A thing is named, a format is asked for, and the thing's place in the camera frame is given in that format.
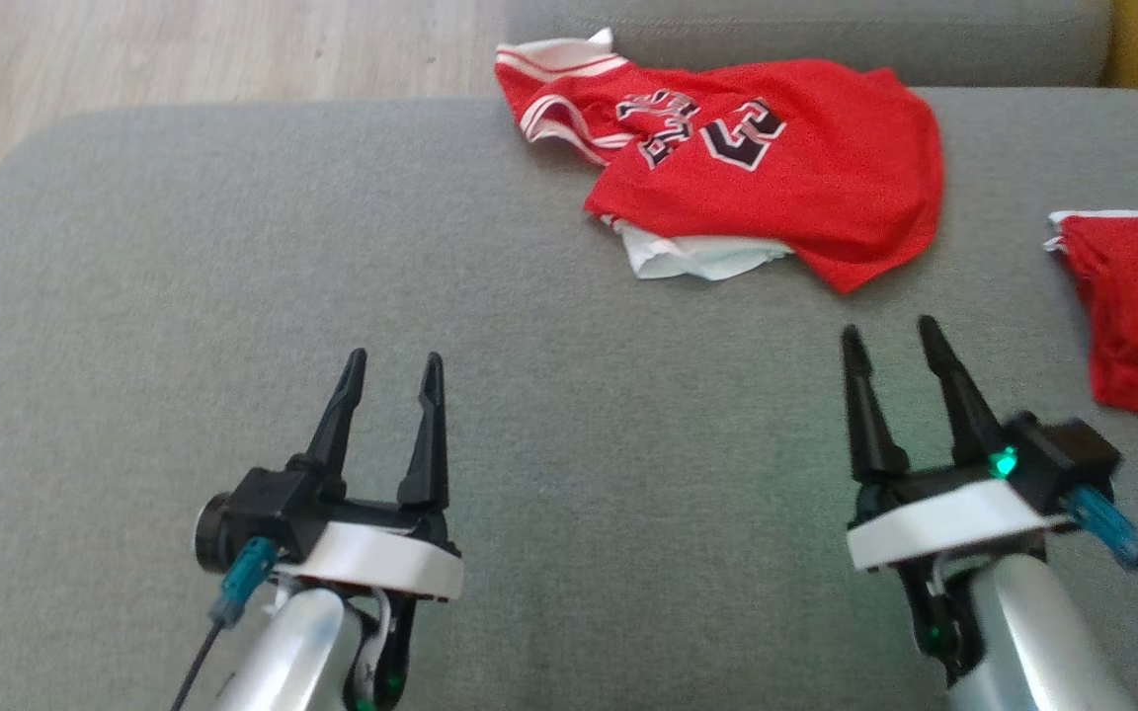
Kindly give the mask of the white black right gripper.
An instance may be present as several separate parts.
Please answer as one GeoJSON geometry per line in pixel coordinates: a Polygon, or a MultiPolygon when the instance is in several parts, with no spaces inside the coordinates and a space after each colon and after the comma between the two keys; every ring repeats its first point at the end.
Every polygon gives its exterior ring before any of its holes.
{"type": "MultiPolygon", "coordinates": [[[[918,332],[942,388],[953,462],[992,462],[1006,449],[993,410],[934,316],[920,316],[918,332]]],[[[853,567],[899,577],[914,644],[942,667],[948,687],[1069,687],[1072,602],[1047,543],[1072,523],[1036,512],[993,465],[922,472],[912,503],[867,485],[897,480],[912,462],[891,436],[853,324],[842,329],[841,352],[851,477],[866,485],[846,537],[853,567]]]]}

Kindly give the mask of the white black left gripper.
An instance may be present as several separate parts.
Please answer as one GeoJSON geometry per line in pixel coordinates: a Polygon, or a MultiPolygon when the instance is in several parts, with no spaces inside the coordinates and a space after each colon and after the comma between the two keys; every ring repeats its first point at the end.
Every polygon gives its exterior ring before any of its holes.
{"type": "MultiPolygon", "coordinates": [[[[351,352],[306,449],[290,471],[313,477],[321,495],[345,495],[343,469],[354,411],[363,397],[366,350],[351,352]]],[[[273,622],[302,640],[290,661],[320,662],[310,710],[393,710],[405,694],[417,607],[460,598],[464,563],[448,537],[446,367],[429,353],[421,420],[397,489],[412,523],[330,522],[300,564],[279,567],[273,622]]]]}

